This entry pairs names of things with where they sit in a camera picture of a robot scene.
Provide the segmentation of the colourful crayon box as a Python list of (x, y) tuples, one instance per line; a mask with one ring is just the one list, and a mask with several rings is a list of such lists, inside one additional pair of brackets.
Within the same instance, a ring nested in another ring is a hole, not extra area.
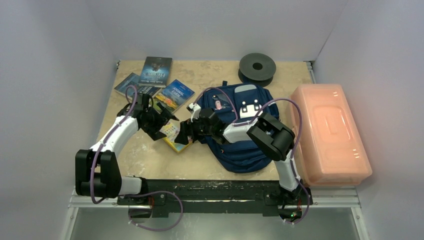
[(180, 132), (180, 128), (171, 120), (160, 129), (160, 132), (166, 135), (163, 140), (177, 153), (182, 152), (193, 143), (191, 138), (188, 139), (187, 145), (175, 142), (175, 139)]

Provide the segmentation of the dark cover book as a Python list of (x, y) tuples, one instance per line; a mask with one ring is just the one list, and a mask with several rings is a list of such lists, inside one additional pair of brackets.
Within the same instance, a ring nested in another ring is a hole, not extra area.
[(139, 84), (157, 88), (165, 88), (168, 84), (171, 57), (147, 56), (139, 76)]

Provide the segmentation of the pink eraser stick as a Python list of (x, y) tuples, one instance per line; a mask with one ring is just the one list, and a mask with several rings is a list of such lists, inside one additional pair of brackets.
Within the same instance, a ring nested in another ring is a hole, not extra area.
[(215, 109), (216, 110), (221, 110), (222, 109), (222, 105), (221, 105), (221, 102), (219, 100), (215, 101)]

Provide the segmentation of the navy blue student backpack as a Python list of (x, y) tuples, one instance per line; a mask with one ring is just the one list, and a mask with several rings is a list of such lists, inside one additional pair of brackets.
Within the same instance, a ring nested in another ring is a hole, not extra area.
[(224, 130), (228, 143), (219, 144), (212, 137), (200, 140), (206, 144), (217, 161), (229, 172), (247, 174), (265, 168), (272, 160), (248, 136), (255, 115), (262, 114), (261, 107), (273, 99), (269, 90), (251, 83), (241, 83), (211, 88), (197, 97), (195, 102), (203, 109), (211, 108), (229, 125)]

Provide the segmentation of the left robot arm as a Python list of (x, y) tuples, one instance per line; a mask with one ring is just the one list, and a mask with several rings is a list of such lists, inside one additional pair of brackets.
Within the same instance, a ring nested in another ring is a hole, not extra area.
[(142, 130), (156, 141), (166, 135), (161, 128), (177, 117), (149, 94), (134, 95), (116, 115), (112, 127), (89, 149), (75, 155), (75, 190), (79, 196), (91, 197), (94, 204), (105, 199), (129, 195), (138, 205), (149, 199), (143, 178), (122, 176), (118, 156), (129, 139)]

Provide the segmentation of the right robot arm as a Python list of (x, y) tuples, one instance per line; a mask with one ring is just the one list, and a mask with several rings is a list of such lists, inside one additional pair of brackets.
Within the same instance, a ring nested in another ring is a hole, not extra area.
[(190, 104), (189, 119), (180, 122), (175, 143), (187, 145), (211, 137), (218, 144), (234, 144), (252, 140), (262, 153), (275, 162), (282, 188), (280, 196), (288, 204), (300, 198), (301, 178), (295, 168), (293, 151), (295, 134), (287, 126), (267, 112), (250, 121), (225, 123), (212, 108), (201, 108)]

